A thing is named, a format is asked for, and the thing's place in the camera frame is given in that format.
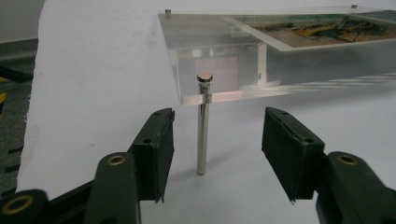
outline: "photo under acrylic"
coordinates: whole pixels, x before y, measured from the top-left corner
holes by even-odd
[[[233,16],[224,20],[281,50],[396,40],[396,22],[359,14]]]

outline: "transparent acrylic sheet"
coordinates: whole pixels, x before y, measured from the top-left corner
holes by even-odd
[[[396,11],[159,14],[182,105],[321,91],[396,78]],[[210,72],[211,93],[197,74]]]

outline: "cylindrical metal rod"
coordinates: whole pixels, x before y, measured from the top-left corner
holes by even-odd
[[[199,81],[199,93],[203,95],[204,101],[198,105],[198,154],[197,154],[197,174],[204,175],[206,172],[206,148],[207,148],[207,125],[209,121],[209,104],[207,94],[210,93],[210,82],[213,75],[208,72],[197,75]]]

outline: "metal pin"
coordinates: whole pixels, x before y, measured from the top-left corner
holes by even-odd
[[[206,148],[207,148],[207,125],[209,120],[210,82],[213,75],[208,72],[197,75],[199,81],[199,93],[203,95],[204,100],[198,105],[198,154],[197,154],[197,174],[204,175],[206,172]]]
[[[165,10],[165,18],[167,20],[170,20],[172,18],[172,10],[171,9],[166,9]]]

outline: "hole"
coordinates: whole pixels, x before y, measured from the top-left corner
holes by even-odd
[[[32,196],[21,195],[6,203],[6,205],[4,205],[4,207],[2,208],[1,212],[4,215],[14,215],[23,211],[25,208],[29,207],[32,203],[33,203]]]
[[[348,156],[348,155],[339,155],[337,157],[337,159],[340,162],[348,164],[348,165],[357,165],[359,163],[358,160],[356,160],[355,158]]]
[[[107,163],[109,165],[120,165],[125,161],[126,161],[126,158],[124,156],[117,155],[117,156],[110,157],[107,160]]]
[[[107,217],[103,219],[100,224],[117,224],[119,223],[115,217]]]

